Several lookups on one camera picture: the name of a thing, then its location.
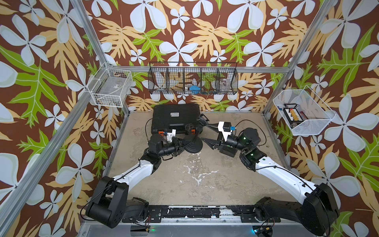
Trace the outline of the black round base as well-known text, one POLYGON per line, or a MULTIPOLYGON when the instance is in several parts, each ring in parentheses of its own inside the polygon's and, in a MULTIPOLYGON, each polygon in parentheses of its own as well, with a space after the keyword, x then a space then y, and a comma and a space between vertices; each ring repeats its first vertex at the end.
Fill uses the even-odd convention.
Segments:
POLYGON ((198 137, 194 138, 184 149, 191 154, 199 153, 203 148, 202 140, 198 137))

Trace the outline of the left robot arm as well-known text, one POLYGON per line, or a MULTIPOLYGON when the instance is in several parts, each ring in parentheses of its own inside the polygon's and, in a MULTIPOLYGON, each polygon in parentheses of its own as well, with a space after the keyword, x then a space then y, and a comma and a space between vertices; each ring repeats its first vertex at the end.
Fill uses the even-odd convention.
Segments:
POLYGON ((138 163, 124 173, 99 181, 91 200, 85 205, 86 221, 97 221, 109 228, 116 227, 122 220, 145 222, 149 219, 149 203, 141 198, 128 199, 129 191, 161 165, 164 156, 174 158, 181 154, 197 135, 184 139, 173 137, 171 142, 162 135, 154 134, 148 142, 138 163))

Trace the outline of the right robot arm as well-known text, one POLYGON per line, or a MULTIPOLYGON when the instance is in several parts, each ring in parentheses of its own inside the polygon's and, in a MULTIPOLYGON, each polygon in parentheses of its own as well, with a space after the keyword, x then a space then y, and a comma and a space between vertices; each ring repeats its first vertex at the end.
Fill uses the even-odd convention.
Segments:
POLYGON ((218 133, 217 139, 203 138, 211 149, 234 157, 239 152, 243 165, 251 171, 265 176, 286 190, 295 201, 280 201, 271 197, 260 199, 254 207, 254 216, 259 221, 281 218, 302 224, 316 236, 328 237, 332 224, 340 213, 332 189, 326 184, 315 184, 277 164, 266 153, 259 150, 261 141, 258 131, 248 127, 235 135, 236 127, 220 121, 200 123, 218 133))

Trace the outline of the black phone holder plate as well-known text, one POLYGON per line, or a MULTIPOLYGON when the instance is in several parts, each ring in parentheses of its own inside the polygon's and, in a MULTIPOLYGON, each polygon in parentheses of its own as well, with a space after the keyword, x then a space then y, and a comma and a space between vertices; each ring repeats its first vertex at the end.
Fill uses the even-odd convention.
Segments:
POLYGON ((220 153, 222 153, 226 156, 229 156, 231 158, 234 158, 236 153, 237 153, 237 149, 229 147, 229 146, 221 146, 219 148, 219 151, 220 151, 220 153))

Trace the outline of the black plastic tool case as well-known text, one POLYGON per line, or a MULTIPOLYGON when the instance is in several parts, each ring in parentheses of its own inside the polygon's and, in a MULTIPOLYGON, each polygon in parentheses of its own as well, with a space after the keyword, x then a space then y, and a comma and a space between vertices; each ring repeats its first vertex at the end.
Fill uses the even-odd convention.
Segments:
POLYGON ((161 134, 176 130, 177 134, 186 134, 185 125, 192 123, 196 133, 202 133, 203 127, 197 119, 200 116, 198 104, 162 104, 154 107, 152 134, 161 134))

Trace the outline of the blue object in basket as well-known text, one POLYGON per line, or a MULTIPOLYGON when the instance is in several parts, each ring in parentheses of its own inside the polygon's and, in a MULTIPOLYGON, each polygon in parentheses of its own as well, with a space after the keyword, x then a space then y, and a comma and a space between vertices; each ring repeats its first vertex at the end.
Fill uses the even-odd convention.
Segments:
POLYGON ((192 92, 192 94, 198 94, 198 93, 200 93, 201 88, 199 88, 197 86, 191 86, 189 88, 189 90, 192 92))

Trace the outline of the screw box in basket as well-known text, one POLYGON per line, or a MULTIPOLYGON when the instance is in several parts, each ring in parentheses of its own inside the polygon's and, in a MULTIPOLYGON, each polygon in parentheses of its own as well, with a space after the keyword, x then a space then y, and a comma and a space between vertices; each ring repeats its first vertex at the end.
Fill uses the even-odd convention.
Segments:
POLYGON ((299 104, 285 103, 283 111, 290 123, 300 124, 306 120, 303 111, 300 110, 299 104))

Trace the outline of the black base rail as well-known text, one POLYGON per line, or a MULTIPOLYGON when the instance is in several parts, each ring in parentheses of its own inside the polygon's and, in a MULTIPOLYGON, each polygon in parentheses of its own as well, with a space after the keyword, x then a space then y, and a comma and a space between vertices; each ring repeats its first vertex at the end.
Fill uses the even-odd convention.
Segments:
POLYGON ((168 219, 173 220, 220 220, 236 218, 242 223, 260 223, 254 213, 253 205, 150 205, 135 215, 125 214, 123 223, 162 223, 168 219))

